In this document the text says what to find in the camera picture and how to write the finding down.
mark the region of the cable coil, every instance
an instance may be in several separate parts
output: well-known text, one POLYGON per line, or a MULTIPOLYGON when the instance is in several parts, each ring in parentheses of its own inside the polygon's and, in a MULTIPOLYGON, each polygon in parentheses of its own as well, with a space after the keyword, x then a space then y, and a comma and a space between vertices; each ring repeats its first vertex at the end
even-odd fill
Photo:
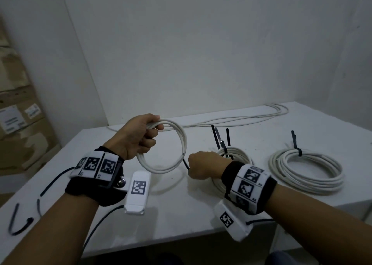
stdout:
MULTIPOLYGON (((228 146, 226 147, 226 149, 227 149, 227 155, 228 156, 232 155, 234 157, 234 160, 239 161, 244 164, 251 164, 251 165, 254 164, 252 158, 250 158, 243 150, 237 147, 232 147, 232 146, 228 146)), ((225 155, 225 150, 223 148, 220 148, 217 151, 217 153, 219 155, 225 155)), ((221 193, 225 194, 226 187, 220 179, 212 178, 212 182, 221 193)))
POLYGON ((331 174, 331 178, 319 179, 302 175, 289 166, 288 161, 298 155, 299 151, 292 148, 273 153, 269 159, 271 172, 292 187, 316 195, 329 195, 343 187, 344 173, 341 164, 335 159, 328 155, 302 149, 301 158, 320 164, 331 174))
POLYGON ((187 148, 187 137, 186 137, 186 133, 185 133, 184 129, 179 124, 177 124, 176 122, 174 122, 172 120, 160 119, 159 122, 148 124, 147 129, 152 129, 152 128, 156 127, 157 125, 160 125, 160 124, 167 124, 167 125, 171 126, 177 132, 177 134, 178 134, 178 136, 180 137, 180 140, 181 140, 182 154, 174 164, 172 164, 168 167, 165 167, 164 169, 161 169, 161 168, 155 168, 155 167, 149 166, 147 164, 146 160, 145 160, 144 155, 142 153, 137 153, 138 162, 142 165, 142 167, 145 168, 147 171, 149 171, 151 173, 154 173, 154 174, 165 174, 165 173, 168 173, 168 172, 174 170, 175 168, 177 168, 177 166, 184 159, 185 154, 186 154, 186 148, 187 148))

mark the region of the human hand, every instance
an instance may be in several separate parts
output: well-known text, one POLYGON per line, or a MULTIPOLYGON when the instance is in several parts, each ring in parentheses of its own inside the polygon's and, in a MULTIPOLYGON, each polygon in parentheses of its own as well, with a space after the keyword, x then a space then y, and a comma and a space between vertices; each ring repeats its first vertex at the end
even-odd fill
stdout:
POLYGON ((164 125, 160 124, 153 129, 147 129, 146 125, 159 120, 159 115, 151 113, 133 117, 103 146, 124 160, 134 158, 137 153, 147 153, 156 144, 153 138, 158 135, 158 130, 164 129, 164 125))
POLYGON ((189 156, 189 176, 193 179, 220 179, 232 160, 211 151, 199 151, 189 156))

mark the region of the white table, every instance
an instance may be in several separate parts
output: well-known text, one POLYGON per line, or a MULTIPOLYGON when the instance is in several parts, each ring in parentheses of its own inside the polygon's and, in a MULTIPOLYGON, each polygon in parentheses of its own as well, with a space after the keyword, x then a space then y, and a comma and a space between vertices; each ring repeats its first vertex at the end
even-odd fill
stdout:
MULTIPOLYGON (((356 205, 372 201, 372 132, 328 116, 296 102, 285 103, 290 113, 261 123, 230 128, 231 144, 249 154, 255 164, 268 170, 269 156, 286 144, 292 144, 291 130, 297 134, 300 148, 315 150, 337 159, 346 174, 344 188, 331 196, 317 199, 331 206, 356 205)), ((213 112, 173 118, 179 124, 195 123, 215 117, 253 115, 271 112, 260 106, 237 110, 213 112)), ((226 131, 219 129, 226 140, 226 131)), ((14 206, 20 208, 14 229, 20 229, 28 217, 38 220, 36 200, 42 190, 61 171, 77 164, 81 156, 102 145, 114 132, 106 127, 82 130, 48 164, 46 164, 24 187, 0 209, 0 262, 11 252, 29 227, 18 236, 7 232, 14 206)), ((211 128, 188 128, 189 154, 199 150, 215 150, 211 128)), ((173 162, 181 153, 179 138, 174 131, 161 132, 157 145, 145 155, 147 162, 164 165, 173 162)), ((143 169, 137 159, 124 163, 124 174, 143 169)), ((45 213, 62 195, 68 183, 67 174, 62 176, 41 199, 41 211, 45 213)), ((221 231, 223 228, 214 217, 212 207, 220 200, 210 180, 192 180, 183 164, 163 175, 152 175, 151 189, 143 216, 130 216, 123 210, 113 212, 96 230, 83 256, 97 255, 149 244, 184 239, 221 231)), ((100 207, 91 229, 112 208, 100 207)))

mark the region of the white label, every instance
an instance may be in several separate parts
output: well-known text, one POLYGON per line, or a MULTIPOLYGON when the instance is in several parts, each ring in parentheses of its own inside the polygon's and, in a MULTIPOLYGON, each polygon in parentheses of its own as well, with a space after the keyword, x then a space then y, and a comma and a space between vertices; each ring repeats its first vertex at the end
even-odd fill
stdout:
POLYGON ((29 108, 27 108, 25 110, 27 116, 32 119, 36 116, 38 116, 40 113, 41 113, 41 110, 40 108, 38 107, 38 105, 36 103, 34 103, 33 105, 31 105, 29 108))
POLYGON ((0 125, 6 134, 10 134, 25 127, 26 122, 17 106, 12 105, 0 109, 0 125))

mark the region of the wristband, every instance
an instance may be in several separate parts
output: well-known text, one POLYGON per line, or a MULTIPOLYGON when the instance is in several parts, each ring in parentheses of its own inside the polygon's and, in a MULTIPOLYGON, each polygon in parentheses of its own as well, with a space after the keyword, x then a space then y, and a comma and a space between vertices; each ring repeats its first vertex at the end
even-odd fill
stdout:
POLYGON ((110 206, 123 200, 126 192, 114 189, 123 176, 124 159, 106 147, 87 153, 70 174, 65 192, 86 195, 100 206, 110 206))
POLYGON ((249 215, 264 211, 277 184, 269 172, 237 161, 226 167, 221 180, 226 186, 225 198, 249 215))

